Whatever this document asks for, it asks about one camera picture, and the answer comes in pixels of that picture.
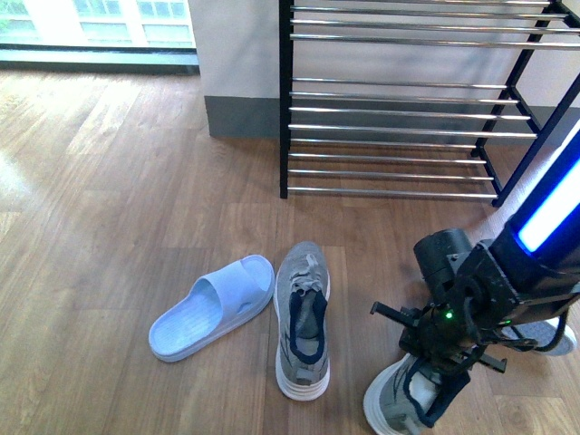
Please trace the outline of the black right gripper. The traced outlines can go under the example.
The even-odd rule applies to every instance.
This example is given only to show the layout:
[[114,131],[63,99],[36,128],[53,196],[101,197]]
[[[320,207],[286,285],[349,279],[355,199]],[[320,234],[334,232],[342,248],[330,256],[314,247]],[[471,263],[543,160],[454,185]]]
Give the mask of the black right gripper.
[[425,425],[432,428],[463,388],[475,363],[503,373],[507,361],[486,355],[491,344],[506,344],[501,328],[521,304],[516,290],[488,250],[472,246],[458,228],[441,230],[413,248],[430,300],[421,309],[395,310],[376,302],[381,314],[403,326],[401,349],[427,363]]

